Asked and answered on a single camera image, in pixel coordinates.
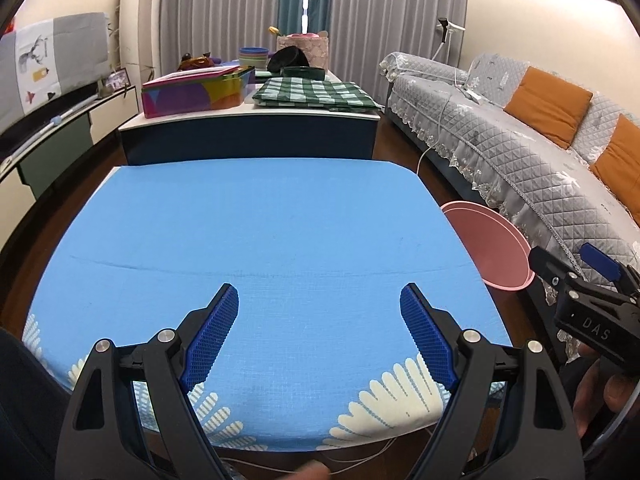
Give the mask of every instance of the green checkered cloth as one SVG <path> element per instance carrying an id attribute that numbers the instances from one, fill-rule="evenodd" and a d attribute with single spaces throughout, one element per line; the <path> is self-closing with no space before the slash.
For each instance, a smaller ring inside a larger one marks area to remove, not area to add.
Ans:
<path id="1" fill-rule="evenodd" d="M 375 101 L 354 83 L 313 81 L 301 77 L 269 79 L 254 94 L 254 101 L 260 106 L 325 108 L 341 112 L 378 108 Z"/>

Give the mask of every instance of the blue table surface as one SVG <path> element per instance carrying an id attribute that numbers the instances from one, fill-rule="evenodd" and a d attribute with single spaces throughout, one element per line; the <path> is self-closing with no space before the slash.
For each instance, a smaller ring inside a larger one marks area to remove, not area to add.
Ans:
<path id="1" fill-rule="evenodd" d="M 238 318 L 191 394 L 220 446 L 313 450 L 340 447 L 340 436 L 347 446 L 411 431 L 415 420 L 389 419 L 353 438 L 358 414 L 371 416 L 371 381 L 388 390 L 383 374 L 418 359 L 399 312 L 408 282 L 462 328 L 509 343 L 474 264 L 415 174 L 388 162 L 309 158 L 120 168 L 62 238 L 24 340 L 73 385 L 95 341 L 146 342 L 225 282 L 239 291 Z M 136 394 L 153 427 L 143 384 Z M 391 410 L 409 416 L 401 404 Z"/>

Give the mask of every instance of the silver screw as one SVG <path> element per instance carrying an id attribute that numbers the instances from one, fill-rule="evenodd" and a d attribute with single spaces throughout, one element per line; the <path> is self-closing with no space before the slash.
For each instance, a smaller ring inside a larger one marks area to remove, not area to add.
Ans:
<path id="1" fill-rule="evenodd" d="M 542 352 L 542 345 L 540 344 L 539 341 L 535 341 L 535 340 L 531 340 L 527 343 L 527 347 L 529 348 L 529 350 L 531 350 L 534 354 L 539 354 L 540 352 Z"/>
<path id="2" fill-rule="evenodd" d="M 462 337 L 465 338 L 465 341 L 469 343 L 477 343 L 480 341 L 480 334 L 475 330 L 465 330 L 462 334 Z"/>
<path id="3" fill-rule="evenodd" d="M 105 352 L 109 349 L 111 344 L 106 339 L 101 339 L 95 344 L 95 351 L 97 352 Z"/>
<path id="4" fill-rule="evenodd" d="M 161 343 L 168 343 L 175 336 L 175 332 L 170 328 L 165 328 L 158 333 L 158 341 Z"/>

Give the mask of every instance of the human hand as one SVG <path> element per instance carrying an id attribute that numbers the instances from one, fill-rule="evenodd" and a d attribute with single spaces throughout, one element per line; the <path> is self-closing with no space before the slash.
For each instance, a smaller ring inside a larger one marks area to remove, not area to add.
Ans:
<path id="1" fill-rule="evenodd" d="M 583 357 L 599 357 L 598 353 L 580 343 L 578 353 Z M 574 420 L 578 436 L 582 438 L 600 408 L 606 404 L 614 413 L 624 408 L 631 393 L 636 387 L 636 382 L 624 375 L 613 375 L 608 380 L 600 373 L 600 360 L 594 362 L 587 370 L 578 384 L 574 401 Z M 636 400 L 628 413 L 628 418 L 633 417 L 640 410 L 640 399 Z"/>
<path id="2" fill-rule="evenodd" d="M 320 462 L 309 462 L 280 480 L 329 480 L 329 468 Z"/>

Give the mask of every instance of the orange pillow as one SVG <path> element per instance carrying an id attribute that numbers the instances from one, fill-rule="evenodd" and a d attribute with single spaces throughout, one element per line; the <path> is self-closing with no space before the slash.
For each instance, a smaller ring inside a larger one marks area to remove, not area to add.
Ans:
<path id="1" fill-rule="evenodd" d="M 620 115 L 609 145 L 590 169 L 640 226 L 640 128 Z"/>
<path id="2" fill-rule="evenodd" d="M 504 111 L 566 150 L 591 97 L 592 92 L 530 66 Z"/>

